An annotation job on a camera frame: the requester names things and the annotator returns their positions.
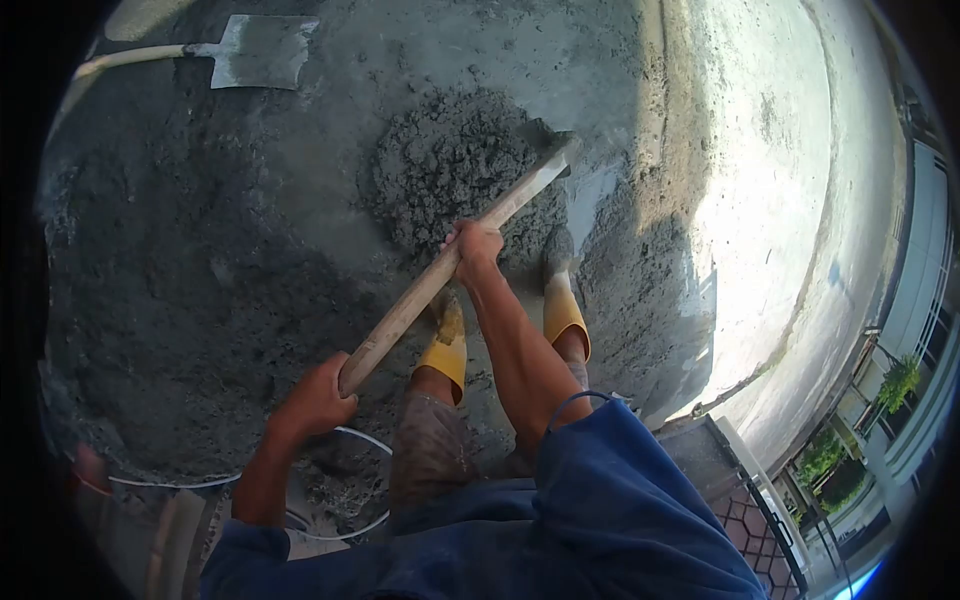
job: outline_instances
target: shovel blade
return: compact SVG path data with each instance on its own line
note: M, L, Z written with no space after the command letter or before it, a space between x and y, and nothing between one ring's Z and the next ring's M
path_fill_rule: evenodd
M210 88L297 89L307 38L319 24L312 16L231 15L212 53Z

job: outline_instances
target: yellow boot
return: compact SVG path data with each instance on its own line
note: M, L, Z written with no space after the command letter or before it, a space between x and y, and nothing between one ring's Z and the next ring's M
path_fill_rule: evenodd
M550 233L543 249L543 336L553 344L564 331L578 327L583 332L585 354L589 360L587 324L570 288L572 260L573 237L565 227L557 227Z
M464 331L464 311L457 295L443 288L430 302L437 317L437 333L430 346L423 351L414 368L432 367L453 381L453 403L459 404L464 397L467 378L467 335Z

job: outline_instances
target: wooden handle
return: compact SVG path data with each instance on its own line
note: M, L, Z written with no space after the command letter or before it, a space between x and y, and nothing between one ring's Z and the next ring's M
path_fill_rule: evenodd
M530 202L531 198L570 166L580 153L581 145L580 139L571 135L563 146L534 165L526 175L500 194L493 206L478 221L488 227L502 227L510 217ZM420 312L450 281L459 264L460 240L455 240L417 277L347 360L340 371L341 397L356 392Z
M146 62L147 60L159 59L177 59L187 56L185 49L187 46L195 44L171 44L168 46L150 46L147 48L134 48L133 50L124 50L115 54L106 54L95 59L88 60L77 67L73 73L74 81L87 75L92 75L104 69L121 64L130 64L132 62Z

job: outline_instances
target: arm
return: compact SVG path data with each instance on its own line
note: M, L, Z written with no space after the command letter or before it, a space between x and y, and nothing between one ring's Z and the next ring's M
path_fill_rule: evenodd
M260 447L233 492L233 518L249 525L282 527L287 476L310 436L333 431L356 411L356 395L340 398L337 374L348 355L339 352L307 372L267 420Z
M581 392L563 358L527 316L496 266L503 248L499 231L473 221L459 221L447 243L460 238L463 259L457 278L470 294L493 364L500 403L516 430L519 445L532 454L546 426L563 402ZM577 398L564 408L557 425L591 412L589 400Z
M287 563L287 476L306 438L332 431L356 411L356 396L340 398L338 391L347 357L339 352L308 371L267 420L260 447L233 492L233 519L204 566L202 598L273 598L316 584L315 566Z

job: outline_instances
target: hand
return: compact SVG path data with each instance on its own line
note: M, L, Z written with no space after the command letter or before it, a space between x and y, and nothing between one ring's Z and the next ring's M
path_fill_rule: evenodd
M267 423L284 437L305 439L333 431L357 410L357 396L340 397L340 369L349 354L337 352L307 371Z
M456 276L461 283L467 284L470 271L478 265L496 265L496 257L503 250L503 236L500 230L480 225L471 219L453 224L453 233L448 233L440 245L441 250L460 239L460 264Z

